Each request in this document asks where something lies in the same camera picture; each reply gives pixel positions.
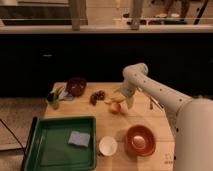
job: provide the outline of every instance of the dark cabinet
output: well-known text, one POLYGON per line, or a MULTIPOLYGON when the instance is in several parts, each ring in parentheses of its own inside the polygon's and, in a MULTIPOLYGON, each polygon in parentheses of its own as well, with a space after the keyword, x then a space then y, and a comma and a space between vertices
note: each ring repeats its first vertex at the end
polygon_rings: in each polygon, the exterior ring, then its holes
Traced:
POLYGON ((210 33, 0 35, 0 96, 46 96, 74 76, 118 82, 139 62, 179 91, 213 94, 212 44, 210 33))

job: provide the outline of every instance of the blue sponge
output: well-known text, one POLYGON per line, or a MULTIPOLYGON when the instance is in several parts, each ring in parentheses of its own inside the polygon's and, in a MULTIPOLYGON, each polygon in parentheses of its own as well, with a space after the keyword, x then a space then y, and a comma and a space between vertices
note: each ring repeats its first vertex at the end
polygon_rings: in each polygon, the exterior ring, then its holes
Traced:
POLYGON ((88 147, 90 140, 90 134, 80 133, 78 131, 72 131, 68 143, 78 146, 88 147))

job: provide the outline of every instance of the white cup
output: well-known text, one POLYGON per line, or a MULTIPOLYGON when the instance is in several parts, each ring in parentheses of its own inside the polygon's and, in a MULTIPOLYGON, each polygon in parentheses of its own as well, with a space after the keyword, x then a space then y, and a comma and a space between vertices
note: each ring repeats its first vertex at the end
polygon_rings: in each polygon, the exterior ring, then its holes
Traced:
POLYGON ((116 153, 118 143, 115 138, 110 136, 105 136, 101 139, 99 143, 99 151, 103 156, 112 156, 116 153))

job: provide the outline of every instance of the green tray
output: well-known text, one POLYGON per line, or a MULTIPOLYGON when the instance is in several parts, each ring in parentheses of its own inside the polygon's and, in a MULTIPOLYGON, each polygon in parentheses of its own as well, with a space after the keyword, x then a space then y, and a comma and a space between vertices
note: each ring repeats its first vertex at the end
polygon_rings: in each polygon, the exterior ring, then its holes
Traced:
POLYGON ((79 171, 96 167, 96 121, 92 116, 39 119, 24 171, 79 171), (68 144, 71 131, 90 134, 88 147, 68 144))

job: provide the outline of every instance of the cord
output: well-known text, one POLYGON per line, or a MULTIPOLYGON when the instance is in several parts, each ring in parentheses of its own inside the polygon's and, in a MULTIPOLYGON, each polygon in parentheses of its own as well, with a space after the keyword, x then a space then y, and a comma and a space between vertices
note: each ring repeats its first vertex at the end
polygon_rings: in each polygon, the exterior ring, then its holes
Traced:
POLYGON ((16 137, 16 135, 13 133, 13 131, 11 131, 11 129, 6 125, 6 123, 4 123, 4 121, 2 119, 0 119, 0 122, 5 126, 5 128, 12 134, 12 136, 16 139, 16 141, 19 143, 19 145, 21 146, 21 149, 23 150, 24 156, 26 156, 25 154, 25 149, 23 147, 23 145, 21 144, 21 142, 19 141, 19 139, 16 137))

